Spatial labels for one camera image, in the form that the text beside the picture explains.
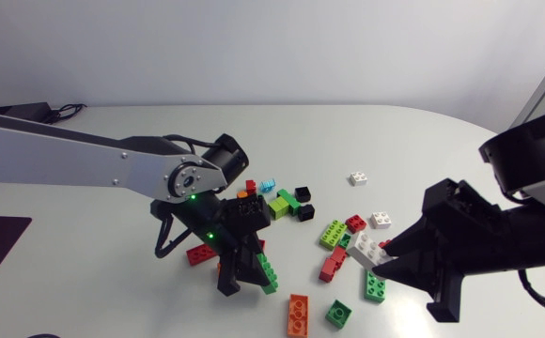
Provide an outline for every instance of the green lego brick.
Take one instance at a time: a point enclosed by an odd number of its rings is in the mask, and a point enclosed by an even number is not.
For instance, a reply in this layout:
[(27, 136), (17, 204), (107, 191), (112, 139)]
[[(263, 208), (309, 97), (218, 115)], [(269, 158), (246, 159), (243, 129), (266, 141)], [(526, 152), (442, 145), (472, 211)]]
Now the green lego brick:
[(277, 197), (269, 203), (269, 209), (272, 218), (278, 220), (289, 212), (289, 203), (283, 197)]
[(334, 220), (320, 237), (319, 244), (332, 250), (335, 245), (337, 245), (337, 242), (339, 242), (339, 239), (343, 236), (344, 232), (346, 232), (346, 228), (347, 226), (345, 224), (338, 220)]
[(341, 329), (344, 327), (344, 325), (346, 325), (350, 314), (350, 308), (342, 304), (339, 300), (335, 300), (333, 305), (331, 305), (331, 309), (329, 309), (329, 312), (327, 313), (325, 318), (332, 322), (333, 325)]
[(295, 199), (288, 191), (281, 189), (276, 193), (278, 197), (283, 197), (289, 203), (289, 213), (291, 216), (296, 216), (298, 214), (298, 208), (300, 208), (300, 202)]
[(344, 234), (344, 237), (342, 237), (341, 240), (339, 240), (339, 244), (337, 245), (346, 249), (348, 248), (348, 244), (350, 244), (350, 239), (351, 239), (350, 234)]
[(264, 291), (266, 295), (270, 295), (271, 293), (276, 292), (276, 288), (279, 287), (279, 283), (276, 281), (276, 274), (274, 273), (274, 269), (271, 268), (271, 263), (268, 262), (264, 253), (259, 253), (256, 257), (270, 282), (270, 284), (262, 286), (262, 291)]
[(370, 271), (366, 272), (365, 298), (376, 302), (385, 300), (385, 282), (380, 281)]

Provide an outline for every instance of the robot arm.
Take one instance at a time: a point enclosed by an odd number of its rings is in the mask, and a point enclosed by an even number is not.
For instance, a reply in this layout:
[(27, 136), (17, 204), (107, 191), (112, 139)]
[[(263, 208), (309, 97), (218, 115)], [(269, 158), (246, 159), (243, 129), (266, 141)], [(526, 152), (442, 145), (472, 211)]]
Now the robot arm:
[[(245, 156), (236, 161), (248, 165)], [(0, 182), (124, 187), (181, 203), (225, 188), (223, 169), (164, 137), (113, 140), (0, 116)]]
[(501, 210), (465, 181), (446, 179), (426, 190), (421, 219), (384, 247), (397, 259), (372, 269), (427, 291), (433, 298), (428, 310), (440, 322), (459, 321), (460, 284), (471, 274), (517, 269), (525, 289), (545, 306), (525, 274), (545, 266), (545, 115), (479, 150), (505, 197), (522, 205)]
[[(195, 146), (208, 150), (200, 157)], [(0, 182), (124, 187), (154, 198), (151, 213), (162, 221), (156, 256), (195, 234), (221, 256), (218, 289), (227, 296), (240, 290), (236, 280), (272, 283), (257, 260), (257, 230), (271, 223), (264, 199), (216, 197), (248, 164), (226, 134), (215, 143), (178, 135), (113, 140), (0, 116)], [(187, 230), (164, 247), (173, 215)]]

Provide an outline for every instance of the white lego brick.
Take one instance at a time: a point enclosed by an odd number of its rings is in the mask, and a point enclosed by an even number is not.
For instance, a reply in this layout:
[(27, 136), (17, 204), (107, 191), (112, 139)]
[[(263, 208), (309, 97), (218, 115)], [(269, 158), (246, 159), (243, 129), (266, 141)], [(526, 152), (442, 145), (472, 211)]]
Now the white lego brick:
[(392, 225), (392, 220), (387, 215), (387, 212), (373, 212), (370, 217), (370, 221), (373, 223), (375, 229), (387, 229)]
[(394, 259), (384, 249), (380, 248), (364, 231), (352, 236), (346, 253), (368, 271)]
[(351, 173), (350, 174), (350, 183), (353, 186), (365, 185), (366, 184), (366, 175), (361, 172)]

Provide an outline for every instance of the white table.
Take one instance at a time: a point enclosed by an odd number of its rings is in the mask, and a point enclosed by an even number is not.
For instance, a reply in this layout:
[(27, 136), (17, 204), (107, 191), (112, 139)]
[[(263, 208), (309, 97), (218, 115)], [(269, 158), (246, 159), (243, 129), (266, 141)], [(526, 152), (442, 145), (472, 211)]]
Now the white table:
[[(0, 337), (282, 337), (289, 294), (309, 296), (310, 337), (545, 336), (545, 310), (515, 272), (467, 277), (459, 324), (436, 323), (430, 297), (392, 281), (381, 305), (363, 299), (363, 269), (348, 258), (329, 284), (319, 270), (326, 225), (354, 214), (389, 212), (394, 224), (367, 233), (392, 238), (420, 217), (425, 188), (465, 178), (488, 200), (500, 194), (478, 147), (494, 134), (430, 112), (390, 106), (172, 106), (89, 108), (60, 127), (111, 138), (179, 133), (213, 141), (234, 136), (250, 166), (245, 179), (274, 177), (292, 192), (308, 186), (314, 220), (289, 216), (259, 232), (280, 287), (269, 296), (241, 284), (216, 289), (216, 262), (189, 267), (190, 236), (165, 259), (153, 254), (160, 224), (150, 199), (117, 188), (0, 184), (0, 215), (33, 218), (0, 267)], [(368, 184), (352, 187), (350, 172)], [(271, 200), (273, 194), (267, 195)], [(173, 234), (184, 229), (175, 223)], [(530, 271), (545, 294), (545, 268)], [(337, 299), (352, 309), (344, 329), (324, 319)]]

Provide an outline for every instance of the white wall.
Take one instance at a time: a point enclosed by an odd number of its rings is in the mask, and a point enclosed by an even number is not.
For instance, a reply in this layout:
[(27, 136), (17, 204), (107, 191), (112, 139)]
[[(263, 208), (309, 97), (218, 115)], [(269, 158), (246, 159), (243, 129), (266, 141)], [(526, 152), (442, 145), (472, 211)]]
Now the white wall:
[(508, 127), (545, 0), (0, 0), (0, 105), (382, 103)]

